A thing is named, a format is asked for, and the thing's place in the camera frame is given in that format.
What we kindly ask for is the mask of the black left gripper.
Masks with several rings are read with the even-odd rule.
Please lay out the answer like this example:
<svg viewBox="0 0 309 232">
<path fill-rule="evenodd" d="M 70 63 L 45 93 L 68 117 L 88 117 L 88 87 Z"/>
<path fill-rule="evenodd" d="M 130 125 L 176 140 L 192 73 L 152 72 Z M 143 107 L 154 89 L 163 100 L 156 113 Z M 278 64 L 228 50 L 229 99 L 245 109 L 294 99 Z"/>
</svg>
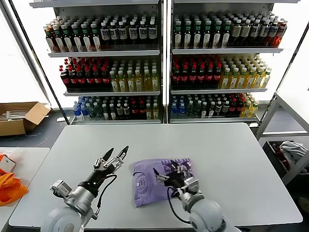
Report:
<svg viewBox="0 0 309 232">
<path fill-rule="evenodd" d="M 80 182 L 78 186 L 85 188 L 89 192 L 98 192 L 107 175 L 113 174 L 113 170 L 118 170 L 122 166 L 128 149 L 129 146 L 127 145 L 111 160 L 110 157 L 114 148 L 108 150 L 103 157 L 96 160 L 93 165 L 94 171 L 91 175 L 85 181 Z"/>
</svg>

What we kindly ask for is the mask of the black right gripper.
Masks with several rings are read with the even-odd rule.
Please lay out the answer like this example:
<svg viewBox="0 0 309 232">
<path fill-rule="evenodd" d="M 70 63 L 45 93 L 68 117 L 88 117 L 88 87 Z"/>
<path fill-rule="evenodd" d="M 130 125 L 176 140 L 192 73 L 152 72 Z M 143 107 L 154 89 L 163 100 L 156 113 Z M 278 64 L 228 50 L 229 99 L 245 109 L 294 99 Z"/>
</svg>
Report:
<svg viewBox="0 0 309 232">
<path fill-rule="evenodd" d="M 173 187 L 173 188 L 182 188 L 185 186 L 184 178 L 185 174 L 187 174 L 187 168 L 185 165 L 177 164 L 177 171 L 169 173 L 167 176 L 161 175 L 155 168 L 154 168 L 154 175 L 155 180 L 158 183 L 165 183 L 166 187 Z"/>
</svg>

